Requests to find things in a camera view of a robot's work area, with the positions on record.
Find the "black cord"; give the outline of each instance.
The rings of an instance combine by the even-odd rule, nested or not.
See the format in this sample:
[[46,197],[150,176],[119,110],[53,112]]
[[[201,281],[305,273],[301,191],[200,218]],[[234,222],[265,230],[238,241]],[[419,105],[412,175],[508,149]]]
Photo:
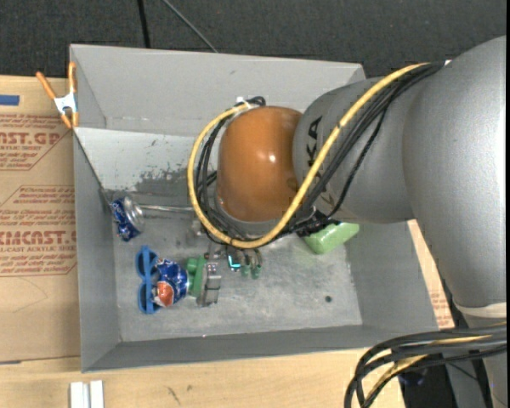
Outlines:
[[145,18],[144,0],[136,0],[138,4],[139,20],[142,25],[142,33],[144,34],[144,45],[146,48],[151,48],[150,31],[147,27],[147,19]]
[[[478,336],[479,339],[472,341],[472,337],[476,336]],[[465,342],[460,341],[462,337],[465,337]],[[448,342],[459,340],[459,342],[452,344],[443,343],[446,340]],[[355,369],[354,378],[348,385],[348,389],[344,396],[344,406],[349,406],[351,404],[353,395],[355,393],[357,393],[357,398],[360,402],[360,405],[362,405],[365,398],[362,388],[362,379],[371,371],[374,371],[378,367],[387,363],[405,360],[407,358],[421,354],[441,354],[442,352],[451,352],[454,349],[490,349],[494,345],[506,345],[506,340],[507,326],[500,325],[473,329],[451,328],[449,330],[424,332],[419,334],[412,334],[409,336],[397,337],[386,342],[379,343],[373,348],[369,349],[360,358]],[[388,349],[392,350],[392,354],[388,354],[370,361],[371,358]],[[456,358],[458,357],[449,357],[446,360],[457,360]]]
[[406,371],[415,371],[419,369],[427,369],[430,367],[435,366],[444,366],[447,364],[451,364],[456,361],[464,361],[464,360],[476,360],[476,359],[482,359],[482,358],[488,358],[493,355],[498,355],[506,352],[507,346],[499,346],[497,348],[488,349],[483,352],[478,353],[469,353],[464,355],[458,355],[456,357],[449,357],[445,359],[438,359],[438,360],[420,360],[419,362],[415,363],[414,365],[407,367],[406,369],[402,371],[397,371],[393,374],[391,374],[389,377],[387,377],[384,381],[382,381],[374,390],[371,392],[370,396],[366,398],[366,400],[363,401],[363,403],[360,403],[360,408],[369,408],[376,397],[380,394],[380,392],[383,390],[383,388],[397,375],[400,373],[404,373]]

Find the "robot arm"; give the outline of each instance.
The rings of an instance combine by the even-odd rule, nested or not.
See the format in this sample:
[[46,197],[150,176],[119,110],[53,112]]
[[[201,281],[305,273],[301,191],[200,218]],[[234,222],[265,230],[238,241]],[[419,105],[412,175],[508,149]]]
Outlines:
[[[256,150],[260,144],[250,148],[248,141],[254,138],[248,137],[236,153],[220,159],[215,206],[223,210],[211,214],[207,196],[203,198],[206,180],[195,183],[193,177],[196,147],[216,126],[209,139],[213,144],[220,126],[250,107],[237,105],[210,122],[195,142],[188,168],[194,209],[216,238],[239,248],[261,247],[294,231],[292,225],[303,222],[302,216],[293,217],[299,208],[301,215],[308,207],[337,221],[360,224],[416,218],[468,324],[487,327],[506,321],[505,69],[506,38],[498,38],[447,65],[411,65],[381,80],[331,91],[300,117],[292,147],[289,136],[286,142],[285,137],[274,138],[261,155]],[[233,124],[241,120],[247,122],[238,118]],[[232,137],[232,132],[227,135],[231,128],[241,126],[230,125],[222,145]],[[291,133],[279,126],[271,133],[280,131]],[[274,154],[285,152],[279,150],[283,145],[289,147],[297,182],[302,183],[296,194],[281,198],[292,200],[288,207],[276,209],[285,213],[283,218],[277,223],[235,218],[226,210],[229,201],[219,200],[228,193],[223,171],[229,166],[224,163],[247,156],[251,161],[239,170],[252,169],[257,162],[267,168],[283,166]],[[197,178],[210,149],[205,145],[202,151]],[[286,172],[274,175],[288,177]],[[246,192],[254,188],[244,187]],[[261,213],[256,206],[250,210]],[[261,225],[265,220],[269,226]],[[501,337],[506,344],[506,335]],[[494,407],[507,406],[506,353],[485,364]]]

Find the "black cable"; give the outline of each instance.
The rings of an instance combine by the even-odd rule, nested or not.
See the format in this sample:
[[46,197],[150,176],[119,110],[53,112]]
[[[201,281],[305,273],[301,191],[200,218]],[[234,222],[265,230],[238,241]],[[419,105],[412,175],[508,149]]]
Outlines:
[[[358,389],[358,395],[360,395],[360,398],[363,399],[363,390],[362,386],[360,385],[360,380],[362,380],[362,377],[365,376],[367,373],[369,373],[372,370],[375,370],[379,366],[382,366],[383,364],[386,364],[387,362],[393,360],[402,360],[408,356],[412,356],[412,354],[408,355],[393,355],[393,356],[387,356],[387,357],[380,357],[380,363],[374,363],[373,361],[369,363],[370,359],[374,356],[380,354],[381,352],[388,350],[388,349],[397,349],[399,347],[406,347],[409,345],[415,345],[415,343],[424,343],[424,344],[430,344],[435,343],[437,341],[445,341],[446,339],[456,339],[459,337],[474,337],[474,336],[491,336],[491,337],[497,337],[499,339],[504,339],[506,341],[506,333],[507,333],[507,326],[506,325],[499,325],[499,326],[487,326],[487,327],[481,327],[481,328],[451,328],[441,331],[432,331],[432,332],[422,332],[417,334],[411,334],[408,336],[402,336],[402,337],[396,337],[391,340],[379,343],[375,345],[374,347],[370,348],[363,356],[361,356],[359,362],[357,363],[357,366],[355,368],[355,378],[352,380],[351,384],[359,384]],[[429,350],[425,351],[417,351],[415,354],[423,354],[423,353],[429,353]],[[376,364],[376,367],[372,367],[370,370],[366,370],[365,373],[363,373],[363,370],[367,367],[367,364],[373,364],[374,366]]]
[[435,367],[435,366],[444,366],[444,365],[451,364],[456,361],[488,358],[493,355],[502,354],[502,353],[506,352],[506,350],[507,350],[507,346],[505,345],[505,346],[500,346],[497,348],[488,349],[484,352],[479,352],[479,353],[475,353],[475,354],[469,353],[469,354],[464,354],[464,355],[458,355],[456,357],[444,358],[441,360],[420,360],[419,362],[415,363],[414,365],[411,365],[402,371],[397,371],[397,372],[391,374],[385,380],[383,380],[376,388],[374,388],[374,390],[371,392],[369,397],[366,398],[366,400],[362,404],[360,403],[360,407],[361,408],[369,408],[372,405],[372,403],[374,402],[374,400],[376,399],[376,397],[383,390],[383,388],[388,384],[388,382],[391,381],[391,379],[393,379],[400,373],[404,373],[406,371],[414,371],[414,370],[418,370],[418,369],[427,369],[427,368]]
[[171,4],[168,0],[161,0],[164,4],[168,6],[172,12],[174,12],[180,20],[182,20],[214,53],[219,53],[219,51],[212,45],[211,42],[207,40],[207,38],[202,35],[202,33],[189,21],[185,16],[179,12],[177,8],[173,4]]
[[142,25],[142,33],[144,34],[144,45],[146,48],[151,48],[150,31],[147,27],[147,19],[145,18],[144,0],[136,0],[138,4],[139,20]]
[[[492,345],[502,345],[506,343],[506,325],[504,326],[490,326],[485,328],[452,328],[450,330],[442,330],[435,332],[426,332],[420,334],[412,334],[410,336],[397,337],[387,342],[379,343],[373,348],[369,349],[359,360],[355,369],[354,378],[348,386],[348,391],[344,399],[344,403],[353,397],[356,392],[360,403],[364,400],[362,379],[371,371],[376,370],[387,363],[404,360],[420,354],[438,354],[444,351],[450,352],[452,349],[460,350],[473,350],[473,349],[487,349]],[[488,338],[479,339],[476,341],[469,341],[472,336],[484,336]],[[461,337],[466,338],[466,342],[454,344],[432,344],[429,343],[444,342],[446,340],[457,340]],[[378,355],[384,350],[391,349],[392,354],[379,357],[371,362],[370,358]]]

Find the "green sponge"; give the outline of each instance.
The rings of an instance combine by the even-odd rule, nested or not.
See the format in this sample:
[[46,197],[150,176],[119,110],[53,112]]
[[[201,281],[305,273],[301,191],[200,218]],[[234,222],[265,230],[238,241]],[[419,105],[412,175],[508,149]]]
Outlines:
[[321,231],[304,237],[304,240],[316,254],[324,254],[347,242],[358,232],[358,224],[341,222],[327,225]]

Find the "cardboard box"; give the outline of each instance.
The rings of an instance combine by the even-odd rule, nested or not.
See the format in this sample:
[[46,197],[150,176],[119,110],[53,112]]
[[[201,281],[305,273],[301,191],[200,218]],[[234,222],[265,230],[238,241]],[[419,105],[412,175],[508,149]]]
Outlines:
[[35,77],[0,95],[19,96],[0,105],[0,362],[77,355],[72,134]]

